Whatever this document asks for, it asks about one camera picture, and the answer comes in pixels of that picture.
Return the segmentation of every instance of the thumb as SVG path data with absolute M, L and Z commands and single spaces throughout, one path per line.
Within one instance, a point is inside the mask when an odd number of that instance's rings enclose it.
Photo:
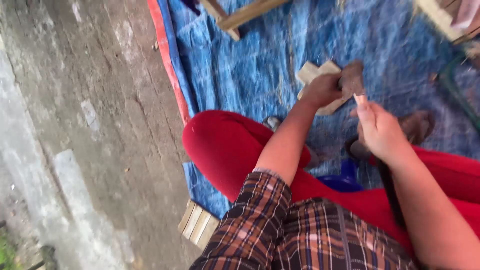
M 377 130 L 375 113 L 368 104 L 362 103 L 358 105 L 357 114 L 363 128 L 363 134 L 365 136 L 372 135 L 372 132 Z

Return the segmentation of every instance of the plaid shirt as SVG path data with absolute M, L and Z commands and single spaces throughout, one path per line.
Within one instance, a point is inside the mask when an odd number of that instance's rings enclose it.
M 194 269 L 416 269 L 384 231 L 326 199 L 290 204 L 274 173 L 252 172 Z

